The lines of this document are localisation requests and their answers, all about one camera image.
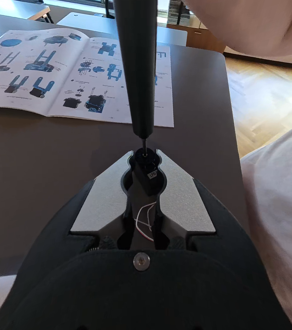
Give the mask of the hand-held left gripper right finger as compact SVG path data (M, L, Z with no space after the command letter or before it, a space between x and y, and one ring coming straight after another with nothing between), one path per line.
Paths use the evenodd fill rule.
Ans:
M216 229L197 189L194 178L160 149L158 174L163 187L156 197L153 239L156 250L165 250L180 237L188 245L192 236L215 235Z

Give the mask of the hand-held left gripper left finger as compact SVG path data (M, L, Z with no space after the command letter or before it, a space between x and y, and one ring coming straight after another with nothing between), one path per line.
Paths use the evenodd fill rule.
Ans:
M134 152L129 151L96 177L71 227L74 235L110 237L121 250L129 250L134 218L128 190L133 184Z

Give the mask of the black servo motor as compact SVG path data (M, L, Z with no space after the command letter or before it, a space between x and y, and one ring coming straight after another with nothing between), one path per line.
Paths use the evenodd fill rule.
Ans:
M160 158L155 151L147 148L147 155L144 156L143 148L134 154L134 173L142 188L148 196L158 195L164 186L164 176L158 172Z

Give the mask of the black precision screwdriver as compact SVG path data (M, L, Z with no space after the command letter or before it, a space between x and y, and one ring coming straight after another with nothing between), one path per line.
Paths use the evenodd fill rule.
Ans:
M133 132L147 157L155 112L157 1L116 0L114 9Z

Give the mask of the pale desk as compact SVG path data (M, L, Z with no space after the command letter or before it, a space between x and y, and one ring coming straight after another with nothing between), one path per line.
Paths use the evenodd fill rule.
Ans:
M114 19L98 17L95 15L71 12L61 19L57 25L72 27L76 29L90 30L111 35L112 39L119 39L117 24ZM166 27L157 27L157 42L186 46L188 33Z

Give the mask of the person in white shirt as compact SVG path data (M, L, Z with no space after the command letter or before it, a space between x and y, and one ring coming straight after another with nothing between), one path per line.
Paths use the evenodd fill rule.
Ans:
M292 323L292 130L240 164L251 239Z

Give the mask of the printed instruction sheet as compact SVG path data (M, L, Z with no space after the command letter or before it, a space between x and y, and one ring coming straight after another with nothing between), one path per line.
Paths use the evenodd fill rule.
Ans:
M69 28L0 37L0 108L131 124L119 40ZM154 125L174 127L170 47L156 47Z

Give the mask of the wooden cabinet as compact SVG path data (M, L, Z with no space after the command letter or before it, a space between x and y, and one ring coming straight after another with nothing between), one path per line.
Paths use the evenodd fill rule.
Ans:
M183 25L167 24L167 28L186 31L187 40L186 46L198 49L204 49L209 51L215 51L223 54L226 45L216 38L208 29L206 28L194 28Z

